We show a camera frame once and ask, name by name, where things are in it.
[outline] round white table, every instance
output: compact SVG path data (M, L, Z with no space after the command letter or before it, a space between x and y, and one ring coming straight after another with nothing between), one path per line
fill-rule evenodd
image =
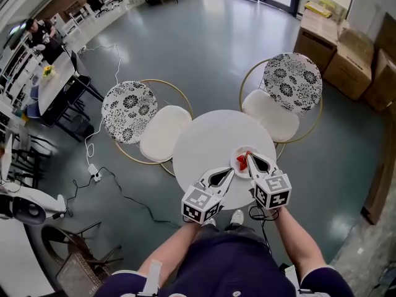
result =
M267 130L247 114L217 110L193 120L180 135L173 151L174 174L183 191L186 192L206 171L230 166L232 152L243 145L255 147L260 154L277 160ZM253 202L250 182L251 179L234 175L223 209L236 209Z

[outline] white sleeve stripe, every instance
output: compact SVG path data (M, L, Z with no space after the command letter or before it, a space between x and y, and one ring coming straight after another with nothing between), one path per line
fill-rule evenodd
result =
M310 274L312 273L314 270L319 270L319 269L334 269L334 267L330 266L330 265L323 265L320 267L316 267L315 269L311 269L309 270L300 280L299 285L301 286L303 284L304 279Z

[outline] plate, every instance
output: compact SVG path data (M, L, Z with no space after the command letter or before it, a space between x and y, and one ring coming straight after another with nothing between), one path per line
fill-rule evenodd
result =
M295 113L315 107L322 96L322 77L316 65L298 53L270 59L264 69L264 84L271 98Z
M233 151L231 153L231 158L230 158L230 165L235 170L235 175L240 178L245 178L245 179L250 178L249 170L246 168L244 171L240 171L239 170L239 161L237 161L236 158L242 154L245 154L247 151L260 154L258 149L254 148L252 146L244 145L244 146L238 147L235 151Z
M141 82L121 82L107 93L101 117L107 133L116 141L140 141L149 121L157 113L157 99Z

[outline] sneaker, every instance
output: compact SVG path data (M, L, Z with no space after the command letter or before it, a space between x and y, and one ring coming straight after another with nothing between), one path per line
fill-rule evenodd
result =
M235 210L235 212L233 213L230 223L237 223L239 225L242 225L243 220L244 220L243 212L241 209L238 209L238 210Z
M216 226L216 220L214 218L206 220L205 222L203 222L202 226L204 226L204 225L214 225L214 226Z

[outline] extension cord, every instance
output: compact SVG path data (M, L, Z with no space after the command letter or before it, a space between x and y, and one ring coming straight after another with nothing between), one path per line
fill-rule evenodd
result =
M91 174L91 176L93 176L93 180L99 182L99 180L101 179L101 174L99 173L99 171L97 170L94 164L89 165L88 171Z

